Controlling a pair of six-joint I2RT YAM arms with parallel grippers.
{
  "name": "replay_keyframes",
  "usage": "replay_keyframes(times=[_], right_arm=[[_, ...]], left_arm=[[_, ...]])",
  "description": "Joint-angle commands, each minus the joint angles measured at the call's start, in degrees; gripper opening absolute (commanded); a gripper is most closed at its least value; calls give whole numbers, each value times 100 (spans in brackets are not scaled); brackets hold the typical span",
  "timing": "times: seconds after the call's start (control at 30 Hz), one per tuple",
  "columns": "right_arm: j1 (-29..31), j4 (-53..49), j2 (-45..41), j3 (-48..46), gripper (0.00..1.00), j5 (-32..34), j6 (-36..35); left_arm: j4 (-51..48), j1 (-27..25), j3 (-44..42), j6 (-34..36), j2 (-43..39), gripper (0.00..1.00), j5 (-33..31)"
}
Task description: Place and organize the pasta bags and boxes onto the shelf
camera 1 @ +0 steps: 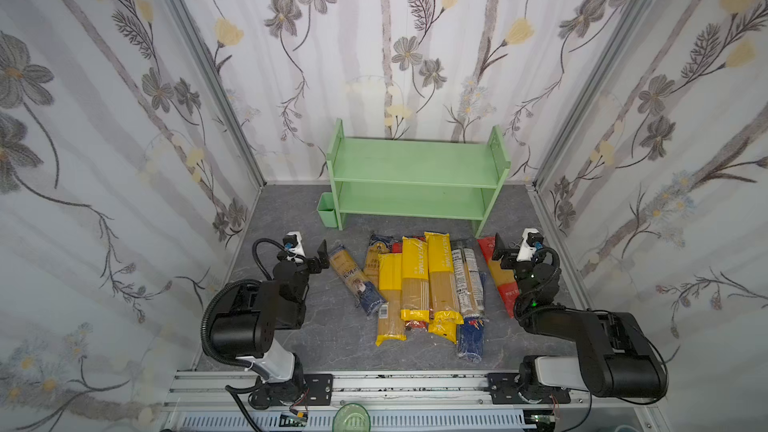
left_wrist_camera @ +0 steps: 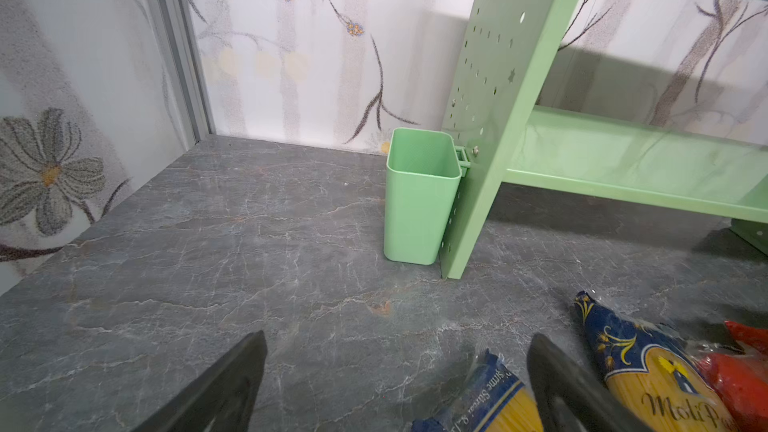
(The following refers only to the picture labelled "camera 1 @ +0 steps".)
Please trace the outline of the red spaghetti bag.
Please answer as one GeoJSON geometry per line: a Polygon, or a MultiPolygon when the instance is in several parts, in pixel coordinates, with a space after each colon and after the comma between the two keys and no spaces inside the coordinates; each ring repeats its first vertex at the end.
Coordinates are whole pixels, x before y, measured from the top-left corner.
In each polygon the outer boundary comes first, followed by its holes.
{"type": "Polygon", "coordinates": [[[489,268],[494,285],[501,297],[504,308],[510,318],[515,318],[515,304],[520,296],[520,290],[515,282],[514,275],[511,271],[498,269],[497,266],[491,262],[494,236],[479,238],[477,242],[489,268]]]}

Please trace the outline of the blue clear spaghetti bag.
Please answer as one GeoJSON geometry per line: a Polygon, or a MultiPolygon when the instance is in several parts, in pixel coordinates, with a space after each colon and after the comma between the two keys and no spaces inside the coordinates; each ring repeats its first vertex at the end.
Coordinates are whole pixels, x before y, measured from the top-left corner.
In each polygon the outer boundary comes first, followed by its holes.
{"type": "Polygon", "coordinates": [[[377,313],[386,303],[386,299],[359,267],[348,249],[341,243],[335,243],[329,252],[329,260],[331,268],[353,294],[363,312],[367,316],[377,313]]]}

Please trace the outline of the yellow spaghetti bag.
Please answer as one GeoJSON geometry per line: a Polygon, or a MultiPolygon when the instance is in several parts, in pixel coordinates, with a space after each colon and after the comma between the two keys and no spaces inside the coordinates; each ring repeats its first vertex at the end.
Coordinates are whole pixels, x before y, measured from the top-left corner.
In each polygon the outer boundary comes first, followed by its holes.
{"type": "Polygon", "coordinates": [[[454,262],[448,234],[426,232],[431,319],[428,332],[457,343],[464,323],[457,297],[454,262]]]}
{"type": "Polygon", "coordinates": [[[430,321],[428,247],[420,238],[402,239],[401,319],[430,321]]]}
{"type": "Polygon", "coordinates": [[[405,322],[401,318],[402,255],[379,256],[378,290],[385,300],[378,310],[376,345],[387,340],[405,341],[405,322]]]}

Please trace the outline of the blue brown spaghetti bag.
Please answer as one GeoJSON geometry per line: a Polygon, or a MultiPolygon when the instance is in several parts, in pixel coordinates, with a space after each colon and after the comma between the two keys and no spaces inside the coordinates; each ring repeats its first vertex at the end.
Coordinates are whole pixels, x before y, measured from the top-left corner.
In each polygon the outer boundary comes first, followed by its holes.
{"type": "Polygon", "coordinates": [[[393,236],[373,233],[369,238],[363,272],[376,288],[379,287],[379,258],[382,254],[389,254],[394,243],[393,236]]]}

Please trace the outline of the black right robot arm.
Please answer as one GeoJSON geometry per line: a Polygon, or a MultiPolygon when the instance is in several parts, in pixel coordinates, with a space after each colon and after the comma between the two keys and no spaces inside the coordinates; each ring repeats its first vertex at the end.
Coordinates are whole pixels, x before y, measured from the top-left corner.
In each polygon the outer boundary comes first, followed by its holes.
{"type": "Polygon", "coordinates": [[[572,356],[523,359],[515,378],[523,399],[555,401],[557,392],[582,391],[650,405],[665,397],[667,365],[632,314],[557,302],[560,256],[538,229],[525,229],[520,243],[512,246],[494,236],[486,259],[507,313],[525,332],[575,346],[572,356]]]}

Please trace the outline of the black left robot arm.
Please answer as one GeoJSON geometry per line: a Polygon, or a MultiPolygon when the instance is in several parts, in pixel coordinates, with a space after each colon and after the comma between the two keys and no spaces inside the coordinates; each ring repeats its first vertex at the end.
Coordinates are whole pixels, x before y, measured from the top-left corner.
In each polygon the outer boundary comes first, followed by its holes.
{"type": "Polygon", "coordinates": [[[330,267],[327,242],[307,257],[299,234],[291,233],[280,242],[259,238],[251,252],[264,278],[231,282],[214,296],[201,319],[203,352],[257,375],[249,387],[225,387],[242,413],[278,404],[307,406],[316,387],[298,355],[287,351],[275,332],[304,324],[310,277],[330,267]]]}

